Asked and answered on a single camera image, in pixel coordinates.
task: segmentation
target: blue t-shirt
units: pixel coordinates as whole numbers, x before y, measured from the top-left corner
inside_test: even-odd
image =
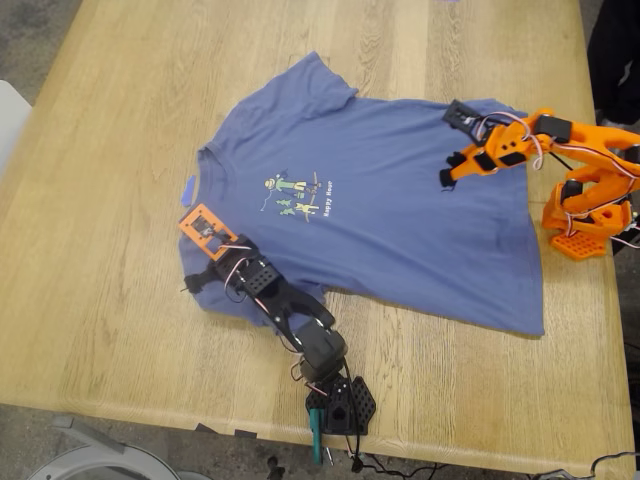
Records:
[[[445,159],[469,143],[442,121],[447,106],[356,93],[315,52],[272,79],[198,152],[194,204],[247,235],[290,283],[318,299],[327,286],[343,287],[543,334],[524,166],[443,191]],[[469,104],[482,113],[508,108]],[[186,236],[179,249],[185,275],[205,270],[209,258]],[[195,297],[205,309],[267,322],[253,302],[229,300],[222,282]]]

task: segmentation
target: cartoon figure print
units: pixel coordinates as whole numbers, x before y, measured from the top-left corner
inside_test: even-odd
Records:
[[[299,182],[289,182],[286,179],[289,177],[287,174],[287,170],[283,170],[278,173],[274,178],[268,178],[264,182],[264,186],[267,187],[267,190],[273,191],[276,190],[281,193],[285,193],[287,195],[291,195],[296,198],[304,198],[304,193],[307,192],[311,195],[315,195],[318,193],[318,189],[322,187],[321,183],[318,183],[318,179],[316,178],[316,173],[313,172],[313,182],[307,183],[304,181]]]
[[[309,223],[309,215],[315,215],[316,211],[320,208],[318,205],[314,205],[314,201],[318,191],[322,188],[322,183],[318,182],[316,172],[313,172],[313,180],[311,182],[304,180],[289,181],[287,179],[287,170],[284,170],[274,177],[265,180],[264,186],[269,191],[269,196],[265,199],[261,211],[264,211],[269,197],[271,197],[273,193],[278,192],[297,200],[295,205],[292,205],[292,200],[288,198],[276,200],[276,204],[284,207],[280,210],[280,215],[295,215],[297,212],[302,213],[305,221]]]

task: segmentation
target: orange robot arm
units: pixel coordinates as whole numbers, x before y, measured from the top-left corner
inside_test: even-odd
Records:
[[[496,124],[494,118],[511,123]],[[467,175],[492,175],[532,156],[534,169],[539,169],[545,153],[587,164],[567,172],[565,181],[555,186],[542,219],[543,227],[562,230],[551,244],[570,257],[604,255],[609,237],[631,223],[627,195],[640,188],[640,135],[562,120],[550,109],[525,118],[509,112],[482,116],[455,101],[444,120],[473,140],[447,159],[451,168],[440,172],[445,187]],[[612,149],[625,151],[625,158]],[[591,185],[584,190],[586,183]]]

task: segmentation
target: floor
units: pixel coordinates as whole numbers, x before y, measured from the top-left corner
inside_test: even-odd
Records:
[[[588,37],[602,0],[580,0]],[[0,79],[7,80],[33,104],[80,0],[2,0],[0,2]],[[640,369],[640,256],[631,249],[616,256],[630,378]],[[632,399],[636,387],[631,381]],[[0,405],[0,480],[26,479],[38,466],[75,445],[54,430],[49,412]],[[263,479],[267,459],[275,455],[287,470],[285,478],[352,478],[344,452],[333,452],[335,466],[316,467],[308,447],[220,436],[168,428],[86,418],[86,423],[114,439],[141,446],[168,461],[176,470],[192,470],[212,479]],[[411,472],[423,462],[381,457],[390,469]],[[371,479],[369,471],[361,474]],[[524,479],[522,474],[450,466],[434,480]]]

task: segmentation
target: wood grain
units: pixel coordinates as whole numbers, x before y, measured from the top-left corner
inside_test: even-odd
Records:
[[[0,401],[310,443],[278,340],[180,293],[196,149],[310,50],[362,95],[590,121],[584,47],[569,0],[85,0],[0,183]],[[563,172],[529,173],[544,337],[329,296],[378,402],[366,451],[585,475],[633,448],[611,259],[547,246],[541,202]]]

